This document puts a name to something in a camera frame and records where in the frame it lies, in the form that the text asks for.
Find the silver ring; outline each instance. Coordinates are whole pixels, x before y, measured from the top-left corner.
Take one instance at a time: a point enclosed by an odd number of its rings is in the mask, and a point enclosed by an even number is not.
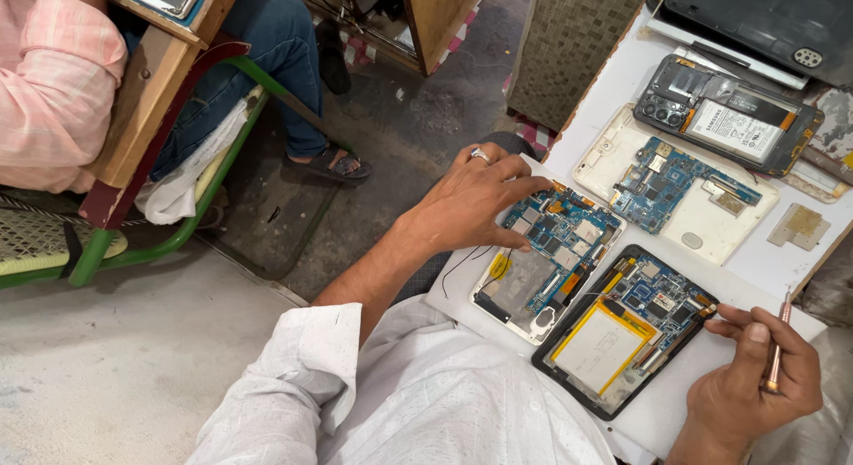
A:
[[[491,159],[489,159],[489,156],[486,155],[485,152],[480,149],[480,147],[476,147],[474,150],[471,151],[471,158],[473,159],[474,157],[480,157],[481,159],[485,160],[485,165],[491,165]]]

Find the black sandal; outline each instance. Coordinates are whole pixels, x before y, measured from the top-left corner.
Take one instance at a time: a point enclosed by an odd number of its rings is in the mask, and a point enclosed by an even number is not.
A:
[[[314,29],[317,52],[320,55],[320,77],[335,95],[350,91],[350,71],[344,61],[344,47],[340,43],[340,29],[333,20],[324,20]]]
[[[307,164],[294,162],[285,154],[284,165],[291,169],[301,169],[314,175],[325,176],[326,178],[330,178],[337,182],[361,185],[373,172],[373,166],[359,159],[356,154],[347,152],[345,157],[341,157],[341,159],[338,160],[331,169],[329,169],[328,166],[332,164],[333,160],[335,160],[335,156],[338,155],[338,151],[340,149],[341,147],[339,145],[332,143],[326,147],[326,150],[323,150],[321,154],[314,155],[314,157],[311,158],[311,162]],[[355,161],[358,161],[361,165],[356,170],[350,171],[350,167]]]

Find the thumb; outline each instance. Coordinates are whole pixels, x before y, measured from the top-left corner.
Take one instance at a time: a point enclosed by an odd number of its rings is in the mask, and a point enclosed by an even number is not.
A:
[[[732,393],[741,397],[758,394],[769,350],[770,329],[761,322],[750,323],[738,340],[731,366],[725,371],[726,386]]]
[[[497,224],[495,224],[495,228],[492,229],[491,234],[489,235],[489,245],[517,248],[521,252],[525,253],[532,250],[532,247],[530,247],[530,241],[528,241],[522,234],[514,231],[508,231],[503,227],[499,227]]]

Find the white work surface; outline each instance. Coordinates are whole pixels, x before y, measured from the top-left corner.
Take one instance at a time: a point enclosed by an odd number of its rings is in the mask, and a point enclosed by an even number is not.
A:
[[[586,153],[613,115],[626,102],[635,99],[641,88],[650,80],[658,63],[677,46],[665,37],[643,32],[642,26],[648,17],[649,13],[644,9],[601,70],[580,103],[571,124],[554,144],[545,163],[547,169],[533,160],[528,160],[534,175],[560,177],[563,184],[599,201],[592,193],[578,187],[569,178],[571,169],[580,161],[581,156]],[[721,267],[704,261],[683,246],[662,237],[652,236],[629,224],[628,229],[618,238],[613,254],[604,258],[603,266],[592,274],[582,292],[597,280],[619,251],[627,245],[636,244],[663,259],[721,302],[746,310],[753,306],[762,306],[773,313],[777,312],[787,287],[797,286],[809,274],[821,255],[853,218],[853,195],[847,194],[835,204],[824,205],[778,180],[773,180],[773,185],[780,189],[779,203]],[[821,213],[824,219],[832,224],[821,243],[811,252],[790,243],[777,247],[766,240],[793,202]],[[483,250],[485,249],[481,248],[472,257],[476,257]],[[496,249],[476,260],[469,259],[448,274],[468,252],[471,252],[471,249],[453,254],[426,297],[427,303],[476,333],[529,358],[535,350],[533,345],[471,304],[468,299],[477,279],[494,257]],[[812,340],[826,328],[799,310],[793,311],[791,324],[806,340]],[[607,425],[656,456],[666,457],[687,416],[685,398],[688,388],[702,374],[730,362],[733,353],[731,340],[700,331],[672,363]],[[635,463],[648,463],[647,454],[638,449],[630,449],[631,444],[618,439],[615,434],[607,438],[617,455],[624,459],[633,457]]]

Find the floor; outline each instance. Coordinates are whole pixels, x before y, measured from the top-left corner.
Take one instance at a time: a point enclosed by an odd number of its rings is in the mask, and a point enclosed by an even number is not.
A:
[[[0,463],[183,463],[283,292],[197,240],[158,262],[0,291]]]
[[[308,300],[317,296],[417,203],[460,148],[491,131],[514,131],[501,89],[528,3],[483,0],[459,51],[430,78],[378,54],[375,64],[351,68],[349,93],[326,94],[325,121],[375,172],[364,186],[337,192],[298,259],[295,245],[335,191],[283,170],[284,132],[268,107],[226,179],[231,217],[219,238],[260,265],[253,270],[264,278]]]

